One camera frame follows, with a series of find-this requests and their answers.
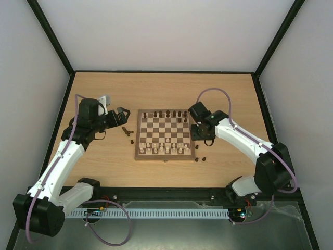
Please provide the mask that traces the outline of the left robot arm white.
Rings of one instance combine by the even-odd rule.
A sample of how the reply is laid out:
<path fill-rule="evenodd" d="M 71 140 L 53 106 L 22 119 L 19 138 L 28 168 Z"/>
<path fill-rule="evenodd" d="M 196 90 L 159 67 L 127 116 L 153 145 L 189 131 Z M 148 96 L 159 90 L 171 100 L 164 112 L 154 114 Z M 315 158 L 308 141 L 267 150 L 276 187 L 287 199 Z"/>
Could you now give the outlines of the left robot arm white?
<path fill-rule="evenodd" d="M 25 230 L 27 239 L 31 232 L 57 235 L 67 215 L 81 204 L 100 198 L 100 182 L 90 178 L 81 178 L 65 193 L 61 190 L 95 135 L 127 123 L 130 111 L 123 107 L 108 110 L 109 104 L 108 95 L 76 101 L 74 117 L 64 129 L 53 159 L 27 194 L 15 197 L 17 223 Z"/>

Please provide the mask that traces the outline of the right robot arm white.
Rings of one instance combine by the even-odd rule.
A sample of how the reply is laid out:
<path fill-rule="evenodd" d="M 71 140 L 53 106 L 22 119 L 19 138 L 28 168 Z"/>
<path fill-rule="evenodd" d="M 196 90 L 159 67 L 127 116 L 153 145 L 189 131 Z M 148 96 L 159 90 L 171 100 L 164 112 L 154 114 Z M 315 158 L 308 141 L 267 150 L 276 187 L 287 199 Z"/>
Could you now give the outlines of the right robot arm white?
<path fill-rule="evenodd" d="M 287 190 L 284 186 L 295 181 L 296 176 L 288 148 L 283 143 L 273 144 L 249 133 L 226 113 L 210 112 L 202 102 L 188 110 L 195 124 L 190 127 L 194 141 L 223 139 L 243 152 L 255 165 L 253 176 L 239 177 L 226 187 L 227 199 L 240 203 L 246 195 L 263 193 L 272 196 L 277 192 L 293 193 L 297 187 Z"/>

